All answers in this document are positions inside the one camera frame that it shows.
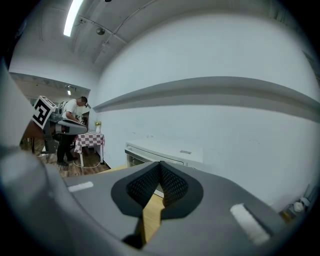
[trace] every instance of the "fluorescent light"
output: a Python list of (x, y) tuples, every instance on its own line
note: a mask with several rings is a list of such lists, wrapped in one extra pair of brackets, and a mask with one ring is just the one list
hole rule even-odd
[(73, 0), (72, 4), (70, 6), (70, 10), (68, 12), (68, 16), (66, 17), (66, 21), (65, 21), (65, 26), (64, 26), (64, 31), (63, 31), (63, 34), (65, 36), (70, 37), (71, 30), (74, 26), (77, 13), (78, 13), (83, 1), (84, 0)]

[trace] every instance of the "checkered tablecloth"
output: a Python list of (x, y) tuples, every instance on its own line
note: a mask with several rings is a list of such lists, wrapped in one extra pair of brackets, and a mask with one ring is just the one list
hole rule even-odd
[(92, 147), (105, 144), (105, 136), (102, 133), (88, 131), (75, 137), (74, 152), (82, 154), (82, 147)]

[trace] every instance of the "black pants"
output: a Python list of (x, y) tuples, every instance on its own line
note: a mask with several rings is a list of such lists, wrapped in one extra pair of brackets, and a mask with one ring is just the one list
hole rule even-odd
[(56, 153), (58, 163), (61, 163), (64, 161), (65, 155), (68, 160), (71, 160), (73, 158), (70, 152), (70, 144), (72, 143), (74, 138), (75, 138), (75, 135), (61, 134), (61, 139), (60, 139), (58, 150)]

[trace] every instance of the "white sticker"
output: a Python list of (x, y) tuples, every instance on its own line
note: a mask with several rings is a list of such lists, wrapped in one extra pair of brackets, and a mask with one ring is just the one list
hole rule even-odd
[(85, 190), (88, 188), (92, 188), (94, 186), (94, 184), (91, 181), (85, 182), (85, 183), (80, 183), (78, 185), (74, 185), (74, 186), (69, 186), (68, 190), (70, 192), (76, 192), (79, 190)]
[(270, 235), (263, 229), (255, 218), (247, 211), (243, 203), (235, 204), (231, 207), (230, 212), (235, 220), (239, 223), (249, 239), (259, 246), (270, 239)]

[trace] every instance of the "white wall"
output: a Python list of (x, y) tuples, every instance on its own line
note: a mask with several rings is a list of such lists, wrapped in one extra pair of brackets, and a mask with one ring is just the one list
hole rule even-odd
[(36, 19), (27, 21), (27, 27), (14, 49), (9, 71), (94, 88), (98, 84), (100, 70), (90, 60), (74, 54), (62, 40), (48, 36), (41, 40), (38, 23)]
[(131, 42), (102, 73), (96, 103), (153, 85), (214, 76), (259, 79), (320, 102), (301, 42), (286, 27), (263, 17), (197, 13)]
[[(320, 90), (300, 42), (277, 23), (240, 14), (182, 16), (130, 43), (104, 70), (96, 104), (146, 87), (201, 77), (244, 77), (288, 87), (316, 101)], [(104, 160), (126, 162), (128, 140), (181, 139), (204, 147), (212, 173), (276, 210), (301, 196), (318, 173), (319, 116), (266, 92), (142, 97), (100, 111)]]

